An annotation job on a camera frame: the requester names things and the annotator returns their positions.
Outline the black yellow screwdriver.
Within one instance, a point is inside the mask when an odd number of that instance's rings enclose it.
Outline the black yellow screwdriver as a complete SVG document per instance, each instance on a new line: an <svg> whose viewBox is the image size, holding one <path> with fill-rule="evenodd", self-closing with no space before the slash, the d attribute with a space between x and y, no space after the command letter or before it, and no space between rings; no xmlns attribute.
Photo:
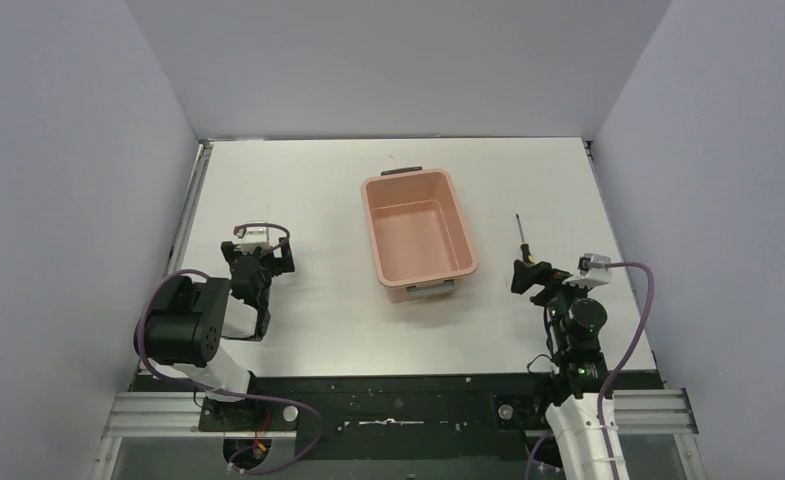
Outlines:
<svg viewBox="0 0 785 480"><path fill-rule="evenodd" d="M526 264L532 265L536 262L536 260L532 255L529 243L526 241L524 228L521 222L520 215L518 213L515 214L515 220L516 220L516 225L520 237L521 261Z"/></svg>

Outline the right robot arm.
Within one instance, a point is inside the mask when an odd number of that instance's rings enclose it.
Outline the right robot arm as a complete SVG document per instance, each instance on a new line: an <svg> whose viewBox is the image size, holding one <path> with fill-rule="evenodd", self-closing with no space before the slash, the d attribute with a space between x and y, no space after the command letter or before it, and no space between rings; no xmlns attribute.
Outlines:
<svg viewBox="0 0 785 480"><path fill-rule="evenodd" d="M522 295L539 286L530 302L543 309L552 370L538 411L551 429L568 479L627 479L615 419L612 380L599 334L608 320L590 292L611 282L612 272L586 254L575 273L530 256L513 263L510 289Z"/></svg>

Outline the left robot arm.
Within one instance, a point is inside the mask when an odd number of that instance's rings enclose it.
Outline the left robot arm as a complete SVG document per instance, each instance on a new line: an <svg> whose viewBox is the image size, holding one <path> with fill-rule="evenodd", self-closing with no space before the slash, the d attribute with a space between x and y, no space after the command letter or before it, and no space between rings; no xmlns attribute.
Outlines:
<svg viewBox="0 0 785 480"><path fill-rule="evenodd" d="M260 342L271 322L273 279L293 273L290 240L224 241L226 277L184 269L166 277L144 308L134 334L134 349L154 376L172 367L179 380L211 400L257 400L254 375L221 346L224 339Z"/></svg>

